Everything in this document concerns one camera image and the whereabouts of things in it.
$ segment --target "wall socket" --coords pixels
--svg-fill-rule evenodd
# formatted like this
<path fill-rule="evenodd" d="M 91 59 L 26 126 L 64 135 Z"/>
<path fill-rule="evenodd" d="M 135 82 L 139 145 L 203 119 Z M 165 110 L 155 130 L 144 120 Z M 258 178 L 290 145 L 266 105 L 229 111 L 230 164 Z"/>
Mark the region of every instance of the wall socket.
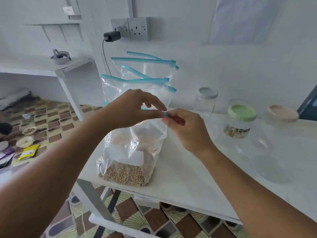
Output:
<path fill-rule="evenodd" d="M 113 31 L 119 31 L 121 40 L 125 41 L 148 41 L 150 35 L 150 18 L 115 18 L 111 19 Z"/>

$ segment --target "green lid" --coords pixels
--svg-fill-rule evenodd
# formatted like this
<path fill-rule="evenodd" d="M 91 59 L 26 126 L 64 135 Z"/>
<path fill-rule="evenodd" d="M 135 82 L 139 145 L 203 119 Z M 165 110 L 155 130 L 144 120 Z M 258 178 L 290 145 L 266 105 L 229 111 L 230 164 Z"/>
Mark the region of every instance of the green lid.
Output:
<path fill-rule="evenodd" d="M 252 122 L 256 119 L 256 111 L 245 105 L 232 105 L 228 108 L 228 114 L 235 120 Z"/>

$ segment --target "table leg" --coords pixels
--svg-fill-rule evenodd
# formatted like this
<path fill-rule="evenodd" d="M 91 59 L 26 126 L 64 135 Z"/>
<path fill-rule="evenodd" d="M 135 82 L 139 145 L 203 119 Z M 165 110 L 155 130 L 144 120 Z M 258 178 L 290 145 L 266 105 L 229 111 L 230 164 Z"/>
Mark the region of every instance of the table leg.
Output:
<path fill-rule="evenodd" d="M 73 187 L 73 192 L 76 196 L 78 196 L 84 206 L 86 206 L 93 214 L 115 222 L 91 182 L 77 179 Z"/>
<path fill-rule="evenodd" d="M 75 113 L 77 114 L 78 119 L 80 121 L 82 121 L 84 119 L 84 114 L 81 111 L 81 107 L 80 107 L 79 103 L 74 100 L 73 96 L 71 95 L 71 93 L 66 85 L 65 73 L 61 70 L 58 70 L 58 71 L 55 71 L 55 74 L 56 74 L 64 92 L 66 93 L 66 96 L 67 96 L 70 104 L 72 105 Z"/>

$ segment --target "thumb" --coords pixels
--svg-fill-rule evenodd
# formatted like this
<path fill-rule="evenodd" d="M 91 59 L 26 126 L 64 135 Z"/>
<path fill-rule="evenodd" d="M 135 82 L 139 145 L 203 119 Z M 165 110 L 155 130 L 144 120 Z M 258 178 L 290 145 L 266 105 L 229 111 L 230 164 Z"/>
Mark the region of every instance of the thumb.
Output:
<path fill-rule="evenodd" d="M 141 113 L 143 119 L 158 119 L 165 116 L 164 112 L 157 109 L 142 110 Z"/>
<path fill-rule="evenodd" d="M 172 131 L 179 130 L 182 126 L 169 117 L 162 118 L 162 122 L 166 124 Z"/>

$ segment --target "person's right arm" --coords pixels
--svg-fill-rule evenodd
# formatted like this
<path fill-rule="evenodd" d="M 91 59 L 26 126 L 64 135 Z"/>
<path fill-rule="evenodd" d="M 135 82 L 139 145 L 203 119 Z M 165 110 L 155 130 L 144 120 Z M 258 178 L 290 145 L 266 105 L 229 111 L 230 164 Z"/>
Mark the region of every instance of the person's right arm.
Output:
<path fill-rule="evenodd" d="M 200 115 L 174 109 L 162 121 L 205 165 L 251 237 L 317 237 L 312 219 L 252 179 L 216 148 Z"/>

